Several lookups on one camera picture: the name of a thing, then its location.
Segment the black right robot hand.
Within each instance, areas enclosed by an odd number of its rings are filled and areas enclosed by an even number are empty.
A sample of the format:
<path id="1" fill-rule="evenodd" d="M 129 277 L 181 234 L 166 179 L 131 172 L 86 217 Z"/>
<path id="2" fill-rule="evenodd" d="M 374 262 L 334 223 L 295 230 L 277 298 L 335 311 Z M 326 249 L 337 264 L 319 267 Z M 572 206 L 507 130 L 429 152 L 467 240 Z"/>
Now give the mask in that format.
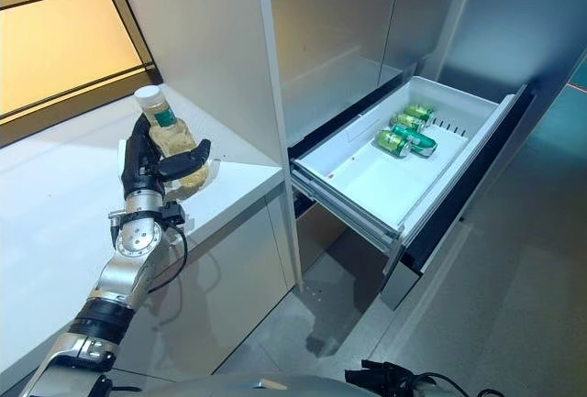
<path id="1" fill-rule="evenodd" d="M 346 369 L 346 383 L 371 391 L 379 396 L 407 396 L 408 382 L 414 373 L 391 362 L 363 359 L 360 369 Z"/>

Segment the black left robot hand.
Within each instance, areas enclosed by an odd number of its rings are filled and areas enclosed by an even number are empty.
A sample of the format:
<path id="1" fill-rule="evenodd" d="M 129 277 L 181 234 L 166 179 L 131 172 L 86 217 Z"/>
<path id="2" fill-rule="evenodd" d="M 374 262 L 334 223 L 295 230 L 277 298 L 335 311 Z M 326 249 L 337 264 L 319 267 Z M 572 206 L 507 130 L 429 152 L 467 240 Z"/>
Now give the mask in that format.
<path id="1" fill-rule="evenodd" d="M 180 180 L 200 170 L 207 162 L 211 141 L 203 139 L 196 148 L 163 159 L 150 138 L 150 122 L 140 116 L 126 141 L 121 182 L 124 198 L 136 191 L 153 191 L 164 195 L 163 184 Z"/>

